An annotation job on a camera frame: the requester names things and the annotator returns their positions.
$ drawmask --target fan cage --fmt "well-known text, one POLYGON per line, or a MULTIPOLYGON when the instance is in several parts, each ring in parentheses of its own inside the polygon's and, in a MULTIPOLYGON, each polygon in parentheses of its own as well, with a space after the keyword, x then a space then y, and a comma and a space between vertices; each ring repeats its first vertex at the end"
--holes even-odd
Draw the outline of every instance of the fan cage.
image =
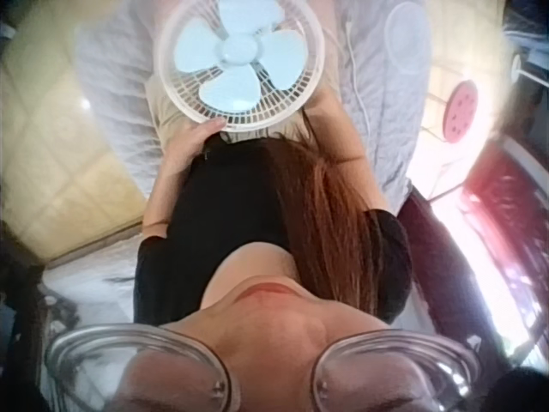
POLYGON ((219 0, 194 0, 182 3, 160 38, 157 61, 160 78, 178 109, 197 123, 223 117, 225 131, 244 132, 267 128, 282 122, 299 110, 312 96, 323 73, 325 50, 323 30, 314 12, 300 0, 277 0, 286 11, 286 19, 276 28, 298 31, 307 43, 309 57, 305 69, 292 88, 279 90, 269 80, 267 71, 258 63, 252 64, 261 83, 262 99, 247 112, 223 112, 200 100, 199 89, 222 73, 222 67, 185 74, 175 67, 173 51, 184 27, 191 19, 205 19, 214 32, 226 39, 228 33, 220 21, 219 0))

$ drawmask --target black top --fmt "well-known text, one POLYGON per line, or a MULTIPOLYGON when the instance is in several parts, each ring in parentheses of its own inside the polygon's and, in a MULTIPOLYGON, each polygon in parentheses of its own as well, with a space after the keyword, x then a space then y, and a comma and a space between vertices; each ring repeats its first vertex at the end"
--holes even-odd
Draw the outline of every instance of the black top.
MULTIPOLYGON (((143 241, 136 269, 135 322, 161 325, 200 309, 221 263, 243 245, 289 250, 260 140, 227 145, 197 158, 181 190, 167 238, 143 241)), ((411 285, 404 229, 390 213, 372 210, 383 238, 380 318, 392 322, 411 285)))

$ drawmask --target light blue fan blade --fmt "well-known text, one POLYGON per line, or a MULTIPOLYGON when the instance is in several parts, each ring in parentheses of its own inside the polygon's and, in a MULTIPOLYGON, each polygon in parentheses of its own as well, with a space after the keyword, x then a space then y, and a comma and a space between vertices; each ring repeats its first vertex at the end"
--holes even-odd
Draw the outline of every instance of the light blue fan blade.
POLYGON ((261 100, 261 84, 256 71, 246 64, 202 84, 199 95, 204 103, 222 112, 247 112, 261 100))
POLYGON ((281 24, 286 16, 275 0, 220 0, 220 18, 229 34, 253 34, 281 24))
POLYGON ((175 67, 183 73, 211 69, 219 63, 217 45, 221 42, 208 23, 194 18, 179 35, 173 52, 175 67))
POLYGON ((279 30, 261 38, 259 63, 279 90, 292 88, 303 73, 309 55, 305 39, 295 30, 279 30))

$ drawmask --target hand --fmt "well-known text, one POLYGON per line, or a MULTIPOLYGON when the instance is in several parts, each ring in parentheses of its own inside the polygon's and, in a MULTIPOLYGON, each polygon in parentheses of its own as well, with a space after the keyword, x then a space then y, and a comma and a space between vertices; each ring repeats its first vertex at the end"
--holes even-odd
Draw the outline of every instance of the hand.
POLYGON ((188 130, 181 131, 167 145, 161 171, 166 174, 179 174, 204 149, 204 143, 226 126, 224 118, 213 118, 188 130))

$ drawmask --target white fan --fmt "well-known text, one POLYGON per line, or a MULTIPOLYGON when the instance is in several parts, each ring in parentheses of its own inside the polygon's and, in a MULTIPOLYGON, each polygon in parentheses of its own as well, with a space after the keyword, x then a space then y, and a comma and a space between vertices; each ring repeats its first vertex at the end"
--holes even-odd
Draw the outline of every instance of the white fan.
POLYGON ((196 122, 268 127, 311 97, 323 71, 323 31, 305 0, 187 0, 160 40, 160 76, 196 122))

